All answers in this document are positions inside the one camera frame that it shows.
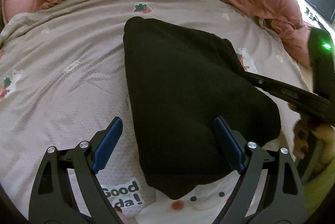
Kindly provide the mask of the left hand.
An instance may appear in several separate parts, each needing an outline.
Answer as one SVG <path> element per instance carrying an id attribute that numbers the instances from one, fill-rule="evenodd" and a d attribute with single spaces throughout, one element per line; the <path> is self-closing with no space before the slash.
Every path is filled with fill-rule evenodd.
<path id="1" fill-rule="evenodd" d="M 127 218 L 120 207 L 115 206 L 114 210 L 116 211 L 119 218 L 123 221 L 125 224 L 137 224 L 137 221 L 134 218 Z"/>

